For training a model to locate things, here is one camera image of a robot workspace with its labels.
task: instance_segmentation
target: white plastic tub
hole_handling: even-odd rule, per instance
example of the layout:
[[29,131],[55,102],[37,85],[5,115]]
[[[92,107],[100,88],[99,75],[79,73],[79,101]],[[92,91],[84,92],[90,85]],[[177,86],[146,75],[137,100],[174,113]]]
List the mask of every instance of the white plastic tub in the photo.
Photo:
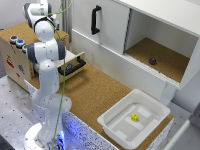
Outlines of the white plastic tub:
[[[131,120],[137,114],[138,121]],[[126,149],[136,149],[169,115],[170,109],[135,89],[98,118],[105,133]]]

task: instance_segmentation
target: brown box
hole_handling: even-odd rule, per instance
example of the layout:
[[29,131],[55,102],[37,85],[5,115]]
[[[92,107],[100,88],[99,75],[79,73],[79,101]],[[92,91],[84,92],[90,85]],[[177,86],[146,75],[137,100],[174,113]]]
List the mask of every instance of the brown box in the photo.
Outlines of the brown box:
[[[69,49],[69,35],[64,31],[58,31],[62,41],[65,43],[66,48]],[[22,52],[21,49],[17,49],[15,45],[10,44],[10,37],[16,35],[20,39],[25,40],[26,44],[39,42],[33,29],[29,28],[27,22],[20,23],[13,27],[7,28],[3,31],[0,31],[0,50],[2,54],[2,59],[5,66],[6,74],[17,82],[21,87],[28,91],[28,88],[24,82],[24,79],[29,81],[35,77],[33,70],[33,64],[28,60],[26,54]],[[66,66],[70,63],[72,65],[77,65],[77,56],[80,56],[84,59],[84,53],[74,56],[73,59],[66,62]],[[73,74],[66,77],[73,76],[74,74],[81,71],[77,70]],[[60,83],[63,81],[63,77],[60,75]]]

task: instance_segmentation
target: yellow object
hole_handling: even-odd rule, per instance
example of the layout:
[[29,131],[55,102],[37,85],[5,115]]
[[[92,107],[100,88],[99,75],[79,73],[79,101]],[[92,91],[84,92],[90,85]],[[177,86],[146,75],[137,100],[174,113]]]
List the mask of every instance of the yellow object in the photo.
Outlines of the yellow object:
[[132,116],[131,116],[131,120],[133,120],[133,121],[137,121],[138,120],[138,115],[137,114],[133,114]]

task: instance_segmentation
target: cabinet shelf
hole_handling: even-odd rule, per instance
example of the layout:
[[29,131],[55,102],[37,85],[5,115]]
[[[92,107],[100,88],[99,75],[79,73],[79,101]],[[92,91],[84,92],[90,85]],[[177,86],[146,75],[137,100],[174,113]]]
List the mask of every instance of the cabinet shelf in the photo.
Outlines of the cabinet shelf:
[[[125,51],[125,53],[179,83],[182,80],[190,60],[188,57],[149,38],[144,38],[142,41]],[[156,58],[157,62],[155,65],[149,64],[149,59],[152,57]]]

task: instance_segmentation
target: cabinet handle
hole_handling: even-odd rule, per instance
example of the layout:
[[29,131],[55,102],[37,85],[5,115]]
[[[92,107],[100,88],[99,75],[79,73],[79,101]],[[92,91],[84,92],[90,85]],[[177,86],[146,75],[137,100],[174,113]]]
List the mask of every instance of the cabinet handle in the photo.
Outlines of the cabinet handle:
[[97,5],[96,8],[94,8],[92,11],[92,26],[91,26],[92,35],[100,32],[100,30],[96,28],[96,16],[97,16],[96,13],[99,10],[101,10],[101,7]]
[[65,76],[68,76],[75,72],[76,70],[80,69],[81,67],[85,66],[86,62],[80,58],[80,56],[77,57],[77,61],[79,62],[78,65],[74,66],[73,68],[62,70],[61,67],[58,68],[58,72],[64,76],[64,71],[65,71]]

